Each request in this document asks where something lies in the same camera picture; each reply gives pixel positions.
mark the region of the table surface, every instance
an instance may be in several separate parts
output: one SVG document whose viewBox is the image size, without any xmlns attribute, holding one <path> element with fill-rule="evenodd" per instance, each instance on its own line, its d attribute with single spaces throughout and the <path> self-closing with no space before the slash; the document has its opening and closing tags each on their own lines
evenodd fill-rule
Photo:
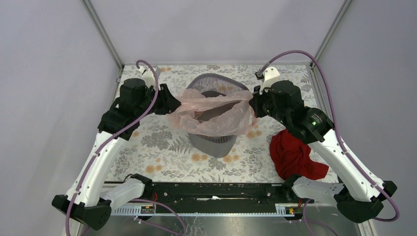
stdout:
<svg viewBox="0 0 417 236">
<path fill-rule="evenodd" d="M 173 96 L 185 89 L 197 76 L 216 73 L 245 84 L 260 85 L 254 73 L 258 65 L 160 65 L 160 83 L 167 84 Z M 305 65 L 276 65 L 283 79 L 299 86 L 305 105 L 317 107 Z M 120 85 L 126 79 L 139 78 L 134 65 L 124 68 Z M 247 135 L 238 136 L 233 149 L 223 158 L 213 158 L 194 148 L 187 133 L 169 126 L 165 116 L 149 115 L 141 121 L 125 148 L 118 154 L 107 181 L 123 181 L 128 174 L 141 174 L 153 181 L 168 182 L 275 182 L 282 183 L 269 155 L 272 136 L 285 127 L 270 117 L 258 119 Z M 311 151 L 313 161 L 325 163 Z M 329 168 L 323 182 L 337 182 Z"/>
</svg>

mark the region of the black bracket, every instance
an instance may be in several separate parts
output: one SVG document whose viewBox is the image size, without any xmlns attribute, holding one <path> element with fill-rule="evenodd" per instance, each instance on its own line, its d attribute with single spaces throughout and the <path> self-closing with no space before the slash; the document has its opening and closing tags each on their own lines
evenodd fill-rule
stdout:
<svg viewBox="0 0 417 236">
<path fill-rule="evenodd" d="M 70 217 L 82 224 L 90 226 L 94 230 L 99 230 L 110 218 L 112 213 L 110 203 L 110 200 L 103 200 L 101 198 L 96 206 L 85 207 L 84 203 L 80 203 L 79 205 L 74 203 Z M 52 200 L 52 206 L 63 214 L 66 214 L 69 206 L 68 196 L 55 195 Z"/>
</svg>

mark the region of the black cable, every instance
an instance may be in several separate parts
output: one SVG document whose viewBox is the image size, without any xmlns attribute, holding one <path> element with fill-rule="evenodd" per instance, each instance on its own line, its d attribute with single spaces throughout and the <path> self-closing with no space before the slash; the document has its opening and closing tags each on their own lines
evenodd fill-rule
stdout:
<svg viewBox="0 0 417 236">
<path fill-rule="evenodd" d="M 126 182 L 126 180 L 127 180 L 127 178 L 129 178 L 130 176 L 132 176 L 133 174 L 128 174 L 125 178 L 124 178 L 124 180 L 123 180 L 123 182 Z"/>
</svg>

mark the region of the cable connector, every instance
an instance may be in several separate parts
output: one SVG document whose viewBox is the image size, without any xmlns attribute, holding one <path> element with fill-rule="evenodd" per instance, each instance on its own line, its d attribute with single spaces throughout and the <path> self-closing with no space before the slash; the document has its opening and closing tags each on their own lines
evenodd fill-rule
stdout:
<svg viewBox="0 0 417 236">
<path fill-rule="evenodd" d="M 257 80 L 263 80 L 265 78 L 264 74 L 260 73 L 259 71 L 255 72 L 255 76 Z"/>
</svg>

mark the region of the gray mesh waste basket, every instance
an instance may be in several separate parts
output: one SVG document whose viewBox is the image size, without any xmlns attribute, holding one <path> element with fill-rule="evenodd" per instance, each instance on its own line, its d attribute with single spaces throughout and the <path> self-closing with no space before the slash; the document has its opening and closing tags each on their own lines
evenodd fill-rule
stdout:
<svg viewBox="0 0 417 236">
<path fill-rule="evenodd" d="M 205 97 L 217 97 L 218 95 L 228 95 L 237 91 L 249 90 L 245 85 L 230 78 L 218 74 L 203 74 L 196 77 L 187 89 L 196 89 Z M 204 112 L 199 120 L 207 121 L 216 117 L 227 110 L 230 110 L 234 104 L 215 108 Z M 221 137 L 209 137 L 199 134 L 188 134 L 191 144 L 198 150 L 217 158 L 226 156 L 235 144 L 236 135 Z"/>
</svg>

